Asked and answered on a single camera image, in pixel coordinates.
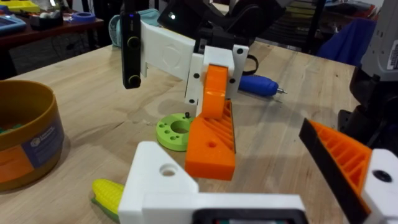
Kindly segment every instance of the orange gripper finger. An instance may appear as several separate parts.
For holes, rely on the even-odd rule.
[[[301,128],[300,138],[325,176],[339,203],[340,199],[344,201],[344,205],[340,205],[342,207],[349,205],[345,193],[352,191],[364,210],[369,213],[370,209],[362,199],[361,193],[372,150],[343,133],[307,119]],[[344,198],[339,198],[341,192],[344,192]]]
[[[209,65],[203,92],[201,114],[205,118],[221,119],[225,102],[228,68]]]
[[[224,103],[221,119],[204,117],[191,123],[185,170],[192,177],[231,180],[235,170],[231,100]]]

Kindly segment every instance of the blue screwdriver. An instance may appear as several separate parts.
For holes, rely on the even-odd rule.
[[[278,83],[259,75],[242,76],[239,89],[259,96],[274,96],[276,93],[287,93],[279,88]]]

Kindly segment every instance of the green ring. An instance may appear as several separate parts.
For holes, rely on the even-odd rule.
[[[185,114],[171,114],[162,118],[156,124],[156,138],[167,149],[184,152],[187,150],[189,128],[193,118]]]

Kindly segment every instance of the toy corn cob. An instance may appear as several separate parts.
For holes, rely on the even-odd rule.
[[[93,182],[95,196],[91,201],[98,205],[113,221],[119,222],[118,207],[124,186],[110,180],[98,179]]]

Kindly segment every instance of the blue label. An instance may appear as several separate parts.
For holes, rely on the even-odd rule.
[[[58,114],[48,128],[21,146],[33,167],[38,168],[62,148],[63,138],[62,123]]]

